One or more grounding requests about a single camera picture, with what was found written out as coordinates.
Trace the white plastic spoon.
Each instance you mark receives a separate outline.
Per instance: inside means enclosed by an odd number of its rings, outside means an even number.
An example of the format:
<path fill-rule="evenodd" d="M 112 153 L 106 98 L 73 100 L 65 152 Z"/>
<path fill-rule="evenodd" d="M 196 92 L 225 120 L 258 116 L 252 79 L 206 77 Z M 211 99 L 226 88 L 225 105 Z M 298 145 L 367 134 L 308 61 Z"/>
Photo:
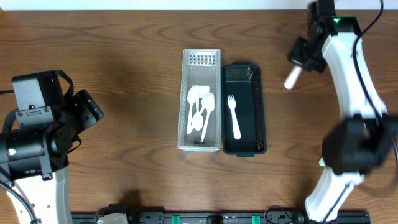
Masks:
<path fill-rule="evenodd" d="M 203 122 L 204 122 L 204 120 L 203 120 L 203 116 L 201 115 L 201 113 L 195 113 L 193 115 L 192 126 L 193 126 L 194 130 L 200 131 L 203 127 Z"/>
<path fill-rule="evenodd" d="M 203 125 L 203 131 L 201 134 L 201 142 L 204 141 L 205 136 L 206 136 L 206 131 L 208 127 L 208 120 L 210 117 L 210 113 L 214 110 L 215 108 L 215 96 L 213 93 L 207 93 L 203 98 L 202 98 L 202 106 L 204 109 L 206 109 L 206 118 L 205 118 L 205 123 Z"/>
<path fill-rule="evenodd" d="M 187 93 L 187 101 L 190 105 L 189 112 L 188 112 L 188 121 L 187 121 L 187 134 L 190 134 L 194 130 L 194 128 L 192 126 L 192 118 L 193 118 L 192 112 L 193 112 L 193 105 L 196 103 L 197 98 L 198 98 L 197 90 L 193 86 Z"/>
<path fill-rule="evenodd" d="M 203 98 L 207 93 L 210 92 L 210 87 L 208 85 L 195 85 L 197 90 L 197 111 L 200 110 L 200 98 Z"/>
<path fill-rule="evenodd" d="M 302 72 L 302 68 L 299 66 L 295 66 L 292 69 L 292 71 L 289 73 L 287 78 L 285 79 L 284 87 L 288 90 L 291 90 L 294 87 L 294 85 L 296 84 L 301 72 Z"/>

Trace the white plastic fork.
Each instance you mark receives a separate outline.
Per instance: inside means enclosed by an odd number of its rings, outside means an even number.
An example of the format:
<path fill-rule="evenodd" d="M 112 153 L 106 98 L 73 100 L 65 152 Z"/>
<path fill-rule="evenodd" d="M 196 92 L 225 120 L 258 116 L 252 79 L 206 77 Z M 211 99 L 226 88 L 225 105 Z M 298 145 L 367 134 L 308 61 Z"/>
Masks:
<path fill-rule="evenodd" d="M 236 100 L 233 95 L 228 95 L 227 100 L 228 100 L 228 107 L 231 111 L 233 136 L 235 139 L 241 139 L 241 132 L 238 124 L 238 119 L 236 116 Z"/>
<path fill-rule="evenodd" d="M 324 159 L 321 157 L 320 158 L 320 160 L 318 161 L 318 163 L 319 163 L 319 165 L 321 166 L 321 167 L 325 167 L 325 161 L 324 161 Z"/>

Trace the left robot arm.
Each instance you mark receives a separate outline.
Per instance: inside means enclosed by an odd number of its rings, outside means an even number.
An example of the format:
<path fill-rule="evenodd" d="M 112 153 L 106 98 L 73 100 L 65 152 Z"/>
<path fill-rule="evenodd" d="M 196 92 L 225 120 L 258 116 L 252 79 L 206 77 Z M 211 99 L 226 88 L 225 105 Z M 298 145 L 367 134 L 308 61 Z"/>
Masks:
<path fill-rule="evenodd" d="M 104 116 L 86 90 L 63 92 L 62 70 L 12 78 L 18 108 L 1 132 L 1 186 L 20 223 L 71 223 L 68 154 Z"/>

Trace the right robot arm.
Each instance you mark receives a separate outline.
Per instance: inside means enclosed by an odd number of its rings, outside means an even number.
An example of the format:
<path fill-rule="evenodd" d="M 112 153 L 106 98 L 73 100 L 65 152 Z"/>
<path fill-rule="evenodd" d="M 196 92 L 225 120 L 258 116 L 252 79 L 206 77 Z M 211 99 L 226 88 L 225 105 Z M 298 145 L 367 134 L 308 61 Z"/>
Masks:
<path fill-rule="evenodd" d="M 339 123 L 322 142 L 323 167 L 305 199 L 300 223 L 330 223 L 355 187 L 397 150 L 397 118 L 378 95 L 363 55 L 365 30 L 357 18 L 338 16 L 335 3 L 308 4 L 308 38 L 296 40 L 289 53 L 293 70 L 284 82 L 291 89 L 302 71 L 329 69 L 338 97 Z"/>

